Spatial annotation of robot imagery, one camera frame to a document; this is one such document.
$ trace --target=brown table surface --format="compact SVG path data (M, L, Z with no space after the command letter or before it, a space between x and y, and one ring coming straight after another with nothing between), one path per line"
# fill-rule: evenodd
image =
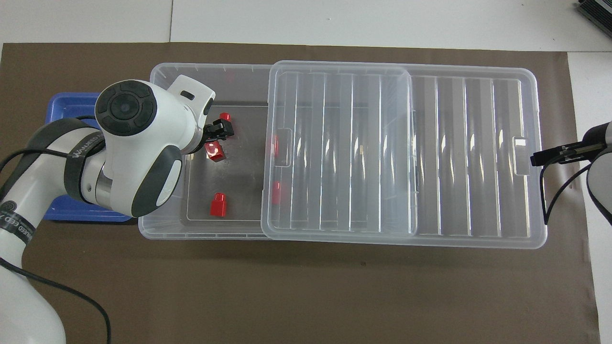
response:
M2 157L43 125L55 93L148 80L160 62L524 67L538 81L543 146L576 141L566 53L216 43L20 43L2 53ZM549 193L576 170L551 169ZM100 302L114 343L599 342L579 185L560 198L537 250L150 241L135 222L43 221L23 265ZM69 343L104 341L93 307L34 286L58 311Z

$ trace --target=white table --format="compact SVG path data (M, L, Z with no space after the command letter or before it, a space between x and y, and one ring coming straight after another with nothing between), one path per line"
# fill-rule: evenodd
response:
M612 119L612 39L577 14L571 0L144 3L2 0L0 43L189 41L568 51L581 119L578 137ZM587 194L585 203L600 337L612 344L612 228Z

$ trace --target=clear plastic bin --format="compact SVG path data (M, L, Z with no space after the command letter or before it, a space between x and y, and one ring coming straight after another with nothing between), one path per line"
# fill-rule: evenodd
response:
M212 117L244 107L252 135L222 143L227 166L189 157L172 199L140 218L146 237L524 249L546 241L529 164L540 150L537 86L525 69L162 64L151 80L167 87L179 74L217 91ZM232 159L232 144L252 158L249 173L231 167L248 160ZM245 178L261 188L239 186ZM228 216L208 219L220 185L259 201L228 195ZM233 205L241 211L230 214Z

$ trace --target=black vent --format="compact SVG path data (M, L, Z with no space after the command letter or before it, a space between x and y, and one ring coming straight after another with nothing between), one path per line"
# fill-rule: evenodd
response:
M578 6L578 11L612 37L612 0L599 1L608 7L602 6L598 0L584 0Z

